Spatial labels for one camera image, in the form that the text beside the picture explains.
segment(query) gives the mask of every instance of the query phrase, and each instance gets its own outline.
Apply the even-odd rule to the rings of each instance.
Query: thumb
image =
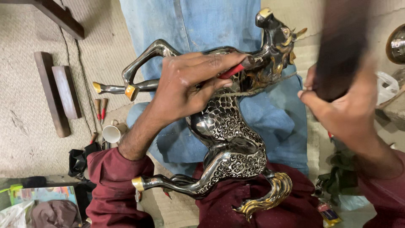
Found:
[[[318,119],[333,113],[332,104],[320,99],[314,91],[300,90],[297,95]]]

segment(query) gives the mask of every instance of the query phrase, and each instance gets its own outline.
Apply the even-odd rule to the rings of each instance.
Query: blue fabric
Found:
[[[254,25],[260,10],[258,0],[120,2],[137,55],[156,39],[165,39],[182,53],[224,45],[244,51],[260,48],[261,30]],[[152,59],[141,70],[145,80],[159,78],[161,58]],[[295,66],[289,66],[282,74],[286,76],[294,71]],[[243,98],[240,107],[248,125],[263,137],[271,162],[308,174],[306,113],[296,96],[301,88],[301,78],[294,76],[256,96]],[[132,107],[127,118],[129,126],[146,105]],[[207,148],[192,135],[182,119],[163,129],[149,151],[171,172],[191,176],[195,162],[203,160]]]

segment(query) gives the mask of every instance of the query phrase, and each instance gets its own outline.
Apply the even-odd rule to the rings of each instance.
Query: white paper cup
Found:
[[[118,123],[117,120],[113,120],[111,121],[111,125],[108,125],[103,129],[102,135],[107,142],[116,143],[122,138],[127,130],[128,127],[125,123]]]

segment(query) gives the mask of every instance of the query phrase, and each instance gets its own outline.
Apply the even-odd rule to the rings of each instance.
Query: right hand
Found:
[[[203,55],[201,52],[165,57],[159,85],[149,105],[155,119],[168,125],[202,111],[216,90],[232,86],[231,79],[216,76],[245,57],[240,53]]]
[[[374,128],[377,103],[377,76],[374,66],[374,61],[364,60],[347,94],[332,103],[320,99],[312,91],[315,65],[308,70],[304,83],[308,90],[298,92],[298,97],[311,109],[324,128],[357,152],[364,143],[378,138]]]

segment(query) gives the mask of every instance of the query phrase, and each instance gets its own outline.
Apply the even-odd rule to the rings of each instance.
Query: plastic bag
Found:
[[[388,101],[389,99],[395,97],[395,95],[399,92],[399,85],[398,81],[396,81],[390,75],[378,71],[376,73],[377,79],[377,91],[378,91],[378,100],[377,105]]]
[[[370,204],[365,196],[339,195],[339,200],[340,208],[345,211],[356,210]]]
[[[34,201],[25,201],[0,211],[0,228],[31,228]]]

